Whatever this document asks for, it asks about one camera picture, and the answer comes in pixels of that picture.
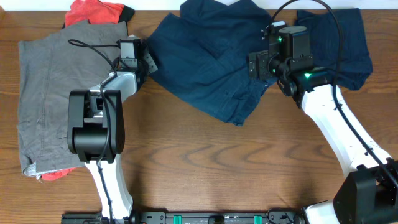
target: folded navy cloth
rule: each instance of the folded navy cloth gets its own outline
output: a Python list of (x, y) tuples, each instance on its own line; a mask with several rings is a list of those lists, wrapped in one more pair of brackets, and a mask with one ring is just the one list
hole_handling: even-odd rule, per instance
[(241, 126), (275, 80), (249, 78), (246, 56), (265, 50), (270, 15), (251, 0), (226, 6), (188, 0), (148, 38), (158, 71), (152, 78), (183, 101)]
[[(344, 33), (341, 78), (338, 84), (350, 90), (358, 90), (373, 72), (361, 12), (359, 9), (342, 9), (334, 13)], [(298, 10), (295, 25), (307, 27), (310, 33), (314, 64), (334, 69), (338, 54), (338, 31), (331, 14), (316, 15)]]

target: gray shirt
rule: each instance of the gray shirt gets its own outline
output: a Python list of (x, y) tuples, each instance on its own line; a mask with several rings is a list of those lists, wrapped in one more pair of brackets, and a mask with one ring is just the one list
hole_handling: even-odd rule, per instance
[[(116, 44), (125, 37), (125, 22), (89, 24), (83, 21), (44, 39), (19, 42), (18, 134), (24, 175), (84, 165), (67, 146), (69, 93), (99, 84), (111, 67), (96, 52), (70, 45), (68, 39), (103, 45)], [(97, 49), (111, 61), (120, 55), (117, 47)]]

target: blue fabric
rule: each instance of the blue fabric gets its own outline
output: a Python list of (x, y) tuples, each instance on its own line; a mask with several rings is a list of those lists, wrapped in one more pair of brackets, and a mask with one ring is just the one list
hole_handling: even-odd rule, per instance
[(246, 56), (265, 50), (270, 15), (251, 0), (226, 6), (188, 0), (181, 17), (169, 14), (148, 38), (158, 66), (152, 78), (192, 106), (241, 126), (275, 80), (248, 76)]
[[(361, 12), (359, 9), (342, 9), (335, 11), (335, 15), (344, 33), (342, 73), (338, 84), (358, 90), (373, 72)], [(338, 31), (332, 16), (298, 10), (295, 25), (307, 27), (310, 33), (314, 64), (334, 69), (338, 54)]]

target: gray fabric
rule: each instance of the gray fabric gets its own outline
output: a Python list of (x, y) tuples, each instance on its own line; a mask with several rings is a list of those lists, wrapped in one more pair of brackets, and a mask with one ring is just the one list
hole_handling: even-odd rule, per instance
[[(69, 93), (97, 85), (111, 67), (91, 49), (72, 46), (68, 39), (102, 45), (116, 44), (125, 37), (125, 22), (83, 21), (44, 39), (19, 42), (18, 134), (23, 174), (39, 175), (84, 165), (67, 146)], [(98, 50), (111, 60), (120, 54), (116, 47)]]

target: wood grain surface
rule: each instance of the wood grain surface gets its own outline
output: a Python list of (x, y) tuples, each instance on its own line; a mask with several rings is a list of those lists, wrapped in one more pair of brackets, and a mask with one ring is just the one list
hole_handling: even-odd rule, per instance
[[(150, 36), (168, 13), (137, 11), (129, 34)], [(40, 183), (24, 177), (19, 165), (17, 44), (58, 32), (64, 14), (7, 12), (0, 21), (0, 223), (60, 223), (65, 212), (101, 210), (85, 168)], [(398, 17), (396, 11), (362, 11), (362, 16), (374, 73), (361, 90), (344, 90), (344, 97), (370, 135), (397, 158)], [(292, 22), (295, 11), (278, 18)], [(299, 208), (332, 199), (344, 181), (320, 130), (277, 86), (243, 127), (196, 110), (152, 79), (125, 102), (123, 112), (123, 170), (137, 208)]]

